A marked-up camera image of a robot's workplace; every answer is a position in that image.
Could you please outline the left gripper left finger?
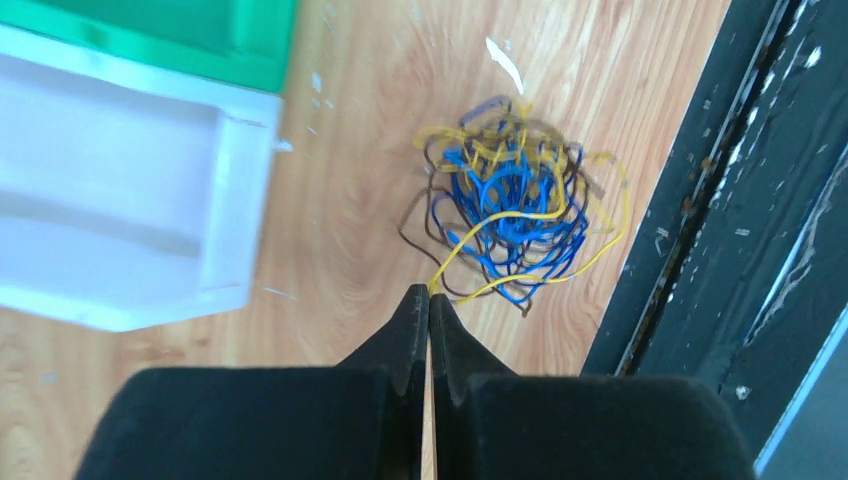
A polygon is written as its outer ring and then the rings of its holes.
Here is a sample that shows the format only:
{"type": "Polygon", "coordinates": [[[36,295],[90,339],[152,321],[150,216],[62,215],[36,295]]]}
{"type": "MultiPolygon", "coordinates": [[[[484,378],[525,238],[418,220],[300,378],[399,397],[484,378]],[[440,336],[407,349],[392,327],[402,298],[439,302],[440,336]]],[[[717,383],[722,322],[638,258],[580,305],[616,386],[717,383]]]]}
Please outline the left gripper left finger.
{"type": "Polygon", "coordinates": [[[157,367],[95,428],[80,479],[416,479],[429,298],[332,367],[157,367]]]}

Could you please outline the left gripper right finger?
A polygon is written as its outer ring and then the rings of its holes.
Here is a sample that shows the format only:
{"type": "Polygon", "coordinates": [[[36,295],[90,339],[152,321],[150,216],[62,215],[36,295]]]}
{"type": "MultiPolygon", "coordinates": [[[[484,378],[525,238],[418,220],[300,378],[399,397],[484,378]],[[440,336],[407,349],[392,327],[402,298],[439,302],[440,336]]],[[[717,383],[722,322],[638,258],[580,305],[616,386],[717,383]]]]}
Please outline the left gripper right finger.
{"type": "Polygon", "coordinates": [[[684,377],[524,376],[429,304],[440,479],[751,479],[722,400],[684,377]]]}

